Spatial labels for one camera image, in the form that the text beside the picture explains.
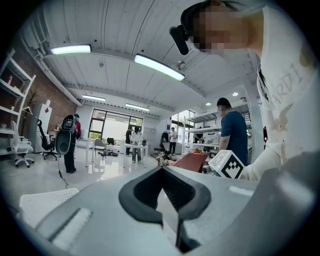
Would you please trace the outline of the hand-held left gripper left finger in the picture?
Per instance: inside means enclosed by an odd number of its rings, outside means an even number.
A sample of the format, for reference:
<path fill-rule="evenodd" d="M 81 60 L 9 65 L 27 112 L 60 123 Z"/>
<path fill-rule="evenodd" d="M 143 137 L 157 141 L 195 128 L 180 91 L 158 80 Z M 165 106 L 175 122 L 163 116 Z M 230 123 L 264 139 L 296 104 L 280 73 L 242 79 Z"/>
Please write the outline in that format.
<path fill-rule="evenodd" d="M 118 199 L 122 208 L 136 221 L 161 225 L 163 215 L 157 211 L 163 189 L 163 168 L 156 167 L 122 186 Z"/>

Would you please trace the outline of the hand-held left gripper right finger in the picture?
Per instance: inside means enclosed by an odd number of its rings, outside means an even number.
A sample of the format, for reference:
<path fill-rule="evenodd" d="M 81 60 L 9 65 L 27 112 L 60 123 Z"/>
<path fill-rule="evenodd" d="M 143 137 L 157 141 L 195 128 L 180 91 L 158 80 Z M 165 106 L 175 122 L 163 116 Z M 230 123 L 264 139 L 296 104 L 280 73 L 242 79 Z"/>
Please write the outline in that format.
<path fill-rule="evenodd" d="M 173 169 L 162 168 L 162 188 L 177 212 L 176 247 L 187 253 L 200 243 L 187 234 L 186 221 L 199 218 L 211 202 L 209 189 Z"/>

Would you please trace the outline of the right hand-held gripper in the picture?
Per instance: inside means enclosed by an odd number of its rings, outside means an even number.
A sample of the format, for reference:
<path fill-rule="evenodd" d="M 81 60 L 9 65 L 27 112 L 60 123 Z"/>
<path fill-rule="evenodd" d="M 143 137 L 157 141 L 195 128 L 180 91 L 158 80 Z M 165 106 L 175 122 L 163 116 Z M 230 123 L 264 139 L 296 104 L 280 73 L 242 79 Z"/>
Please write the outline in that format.
<path fill-rule="evenodd" d="M 244 164 L 231 150 L 221 150 L 202 168 L 202 173 L 238 180 L 244 167 Z"/>

